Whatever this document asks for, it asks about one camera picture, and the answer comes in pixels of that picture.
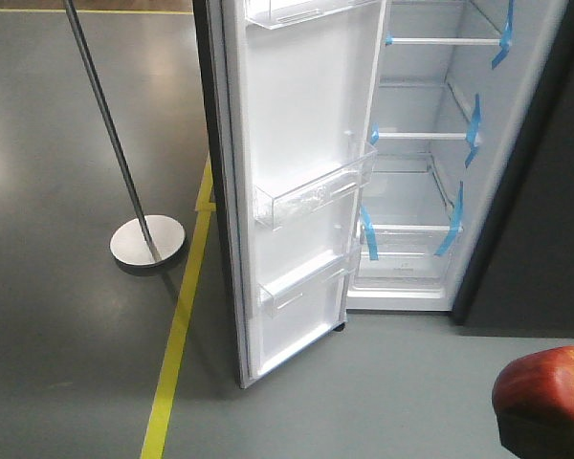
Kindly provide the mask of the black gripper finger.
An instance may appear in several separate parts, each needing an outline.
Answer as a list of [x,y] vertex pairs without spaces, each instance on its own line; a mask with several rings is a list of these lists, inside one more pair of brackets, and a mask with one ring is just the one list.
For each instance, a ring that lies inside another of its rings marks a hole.
[[574,458],[574,422],[550,423],[497,414],[501,445],[518,458]]

